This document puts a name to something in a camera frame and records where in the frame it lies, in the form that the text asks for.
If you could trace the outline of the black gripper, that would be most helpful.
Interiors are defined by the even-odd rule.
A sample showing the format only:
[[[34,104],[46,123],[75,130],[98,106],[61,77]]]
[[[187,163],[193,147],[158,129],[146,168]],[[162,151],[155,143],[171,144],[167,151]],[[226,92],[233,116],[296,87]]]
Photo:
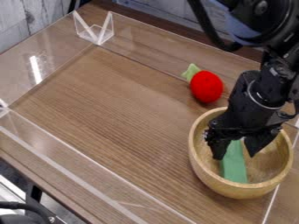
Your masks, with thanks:
[[[215,117],[206,130],[213,158],[222,160],[233,140],[245,138],[254,157],[274,141],[286,121],[278,115],[289,99],[292,80],[285,73],[246,71],[229,97],[227,110]]]

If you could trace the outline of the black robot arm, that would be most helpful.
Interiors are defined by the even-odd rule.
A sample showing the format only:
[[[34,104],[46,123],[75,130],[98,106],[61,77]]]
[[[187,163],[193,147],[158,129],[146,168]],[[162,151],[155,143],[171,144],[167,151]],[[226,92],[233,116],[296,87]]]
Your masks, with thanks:
[[[223,159],[230,142],[245,139],[257,155],[277,138],[282,125],[299,115],[299,0],[215,0],[229,16],[235,43],[265,49],[258,70],[238,77],[227,110],[210,121],[206,141]]]

